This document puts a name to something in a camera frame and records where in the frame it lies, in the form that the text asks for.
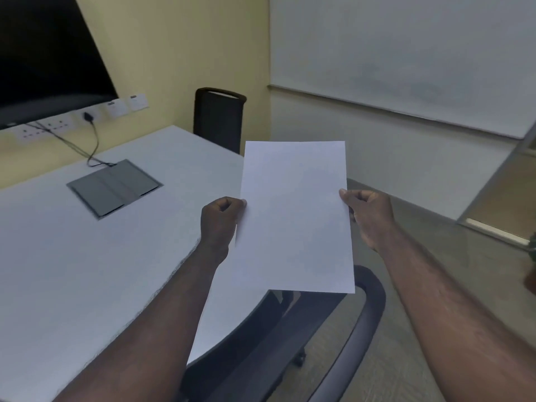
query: black tv screen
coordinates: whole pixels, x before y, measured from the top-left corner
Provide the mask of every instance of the black tv screen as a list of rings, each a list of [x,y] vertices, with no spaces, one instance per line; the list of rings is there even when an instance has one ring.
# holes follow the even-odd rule
[[[0,129],[113,99],[76,0],[0,0]]]

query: power cord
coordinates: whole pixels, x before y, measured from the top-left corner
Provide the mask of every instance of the power cord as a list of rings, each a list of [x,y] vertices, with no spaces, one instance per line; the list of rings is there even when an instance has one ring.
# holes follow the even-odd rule
[[[99,144],[100,144],[100,141],[99,141],[99,134],[97,133],[97,127],[95,127],[95,123],[93,122],[94,121],[94,118],[91,114],[89,113],[84,113],[84,120],[87,121],[88,123],[91,124],[91,127],[93,128],[93,133],[95,134],[95,138],[97,140],[97,145],[95,147],[95,149],[93,150],[93,152],[91,154],[88,154],[86,151],[84,151],[82,148],[78,147],[77,145],[73,144],[71,141],[68,141],[66,140],[65,138],[63,137],[60,137],[58,134],[56,134],[55,132],[53,132],[52,130],[50,130],[49,128],[46,128],[43,124],[41,124],[39,121],[35,121],[35,123],[39,126],[39,127],[36,127],[35,125],[33,124],[26,124],[32,128],[36,128],[38,130],[42,130],[44,132],[48,132],[49,134],[55,136],[58,140],[62,141],[65,145],[67,145],[69,148],[71,148],[73,151],[75,151],[78,155],[81,155],[81,156],[84,156],[84,158],[87,158],[87,166],[89,166],[90,168],[94,168],[94,167],[97,167],[97,166],[101,166],[101,165],[106,165],[107,167],[112,167],[112,166],[116,166],[117,164],[116,163],[113,163],[113,162],[103,162],[101,161],[100,159],[96,158],[95,157],[95,154],[99,148]]]

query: forearm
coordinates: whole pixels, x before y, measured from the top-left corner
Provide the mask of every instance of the forearm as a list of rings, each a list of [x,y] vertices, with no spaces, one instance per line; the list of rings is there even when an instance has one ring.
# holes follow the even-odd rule
[[[447,400],[529,401],[536,353],[398,228],[378,248]]]
[[[56,401],[171,401],[220,262],[211,251],[197,248],[147,308]]]

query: person's left arm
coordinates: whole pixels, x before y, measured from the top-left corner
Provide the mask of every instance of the person's left arm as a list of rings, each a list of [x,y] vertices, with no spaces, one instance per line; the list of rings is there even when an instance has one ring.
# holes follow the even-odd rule
[[[54,399],[55,402],[169,402],[181,382],[216,268],[245,201],[205,206],[201,240],[139,316]]]

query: chair caster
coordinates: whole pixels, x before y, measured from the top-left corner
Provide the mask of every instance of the chair caster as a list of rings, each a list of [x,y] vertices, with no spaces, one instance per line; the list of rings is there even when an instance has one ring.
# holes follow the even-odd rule
[[[305,358],[307,357],[307,354],[305,353],[305,350],[301,350],[296,357],[292,360],[292,364],[295,365],[298,368],[303,367],[303,364],[305,363]]]

